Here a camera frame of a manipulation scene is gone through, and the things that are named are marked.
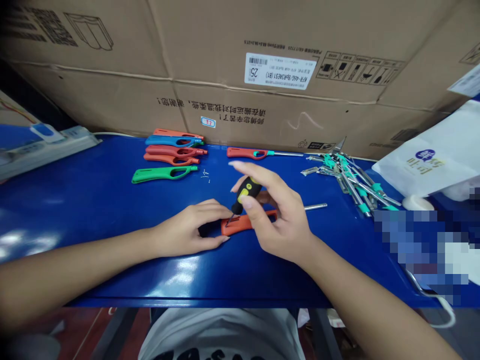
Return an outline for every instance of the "black and yellow screwdriver handle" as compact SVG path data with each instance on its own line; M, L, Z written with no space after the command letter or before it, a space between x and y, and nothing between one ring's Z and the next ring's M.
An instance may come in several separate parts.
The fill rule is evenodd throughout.
M235 215L240 215L244 210L244 206L240 200L241 196L251 196L256 198L259 194L260 190L262 190L262 185L252 179L250 176L247 177L240 185L240 188L236 192L236 201L231 206L231 212Z

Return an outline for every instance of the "white shirt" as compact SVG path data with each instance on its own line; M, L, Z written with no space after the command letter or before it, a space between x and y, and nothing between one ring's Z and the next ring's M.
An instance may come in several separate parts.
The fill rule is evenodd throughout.
M139 360L305 360L287 309L169 308Z

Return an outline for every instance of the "hand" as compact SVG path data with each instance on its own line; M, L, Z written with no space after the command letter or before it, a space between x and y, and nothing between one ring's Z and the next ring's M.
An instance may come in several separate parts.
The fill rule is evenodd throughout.
M230 238L224 235L201 237L199 227L230 216L232 212L215 199L187 206L177 215L148 229L154 258L195 254L218 248Z
M310 231L300 195L289 188L280 176L264 167L243 161L231 161L229 165L245 174L233 186L232 192L238 191L247 176L267 189L260 192L256 199L251 196L241 198L261 248L301 266L320 240ZM260 203L270 203L278 209L275 222L270 221Z

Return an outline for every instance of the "printed logo on shirt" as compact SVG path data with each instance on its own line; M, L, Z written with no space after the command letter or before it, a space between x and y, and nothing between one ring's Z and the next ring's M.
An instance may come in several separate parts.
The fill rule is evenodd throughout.
M169 350L166 352L162 352L160 355L155 356L152 360L174 360L174 351ZM199 350L196 347L192 347L188 349L187 351L182 352L176 360L201 360L200 359L200 353ZM210 357L207 359L202 359L202 360L227 360L225 358L225 353L218 349L215 350ZM244 360L240 354L235 354L231 358L231 360ZM265 360L261 356L253 356L250 360Z

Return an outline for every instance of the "plastic bag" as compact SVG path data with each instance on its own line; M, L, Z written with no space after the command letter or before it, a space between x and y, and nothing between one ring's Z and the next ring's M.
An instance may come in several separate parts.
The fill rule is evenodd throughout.
M372 169L403 196L431 193L480 175L480 103L455 113L407 141Z

